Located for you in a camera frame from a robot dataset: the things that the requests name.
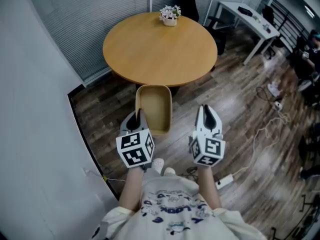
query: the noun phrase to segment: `white t-shirt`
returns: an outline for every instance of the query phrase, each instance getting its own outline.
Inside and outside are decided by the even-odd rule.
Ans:
[[[150,179],[138,212],[116,207],[102,221],[115,240],[267,240],[238,211],[211,210],[199,186],[179,176]]]

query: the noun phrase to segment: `white slipper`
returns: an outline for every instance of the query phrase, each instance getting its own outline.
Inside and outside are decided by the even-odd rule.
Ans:
[[[165,170],[164,170],[164,173],[163,173],[163,176],[166,176],[166,174],[176,174],[176,171],[171,168],[171,167],[167,167]]]
[[[152,161],[151,168],[156,170],[159,174],[161,174],[162,168],[165,165],[165,160],[162,158],[156,158]]]

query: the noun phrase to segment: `white desk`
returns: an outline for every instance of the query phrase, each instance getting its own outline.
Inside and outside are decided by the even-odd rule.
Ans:
[[[245,9],[248,9],[252,12],[252,16],[257,16],[261,22],[256,21],[253,17],[250,17],[248,15],[242,14],[240,11],[238,11],[238,7],[242,7]],[[243,62],[244,65],[246,65],[251,58],[256,54],[260,46],[263,44],[265,40],[270,39],[269,43],[266,45],[266,47],[261,51],[261,54],[265,53],[265,51],[269,48],[269,46],[272,44],[272,42],[275,40],[276,37],[280,35],[278,30],[276,30],[265,18],[262,17],[259,13],[257,13],[254,9],[252,9],[250,6],[246,5],[245,3],[241,2],[219,2],[219,8],[216,12],[215,17],[220,18],[222,9],[225,9],[235,15],[239,20],[244,22],[248,27],[250,27],[259,37],[260,41],[257,43],[257,45],[254,47],[252,52],[249,54],[249,56],[245,59]],[[268,24],[269,29],[271,30],[270,33],[268,33],[266,30],[264,30],[263,25]],[[215,29],[217,26],[217,22],[214,24],[213,28]]]

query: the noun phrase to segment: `forearm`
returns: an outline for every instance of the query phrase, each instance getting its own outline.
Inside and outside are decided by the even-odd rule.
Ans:
[[[139,210],[144,171],[140,166],[129,169],[119,199],[119,206],[137,212]]]
[[[198,166],[198,185],[200,195],[212,210],[222,207],[211,167]]]
[[[310,67],[314,70],[315,69],[315,64],[310,60],[307,59],[306,62],[310,65]]]

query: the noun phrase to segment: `potted plant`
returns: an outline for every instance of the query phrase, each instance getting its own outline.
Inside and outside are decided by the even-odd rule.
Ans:
[[[160,10],[160,20],[163,21],[163,24],[166,26],[174,27],[177,25],[177,19],[181,15],[180,7],[175,6],[165,6]]]

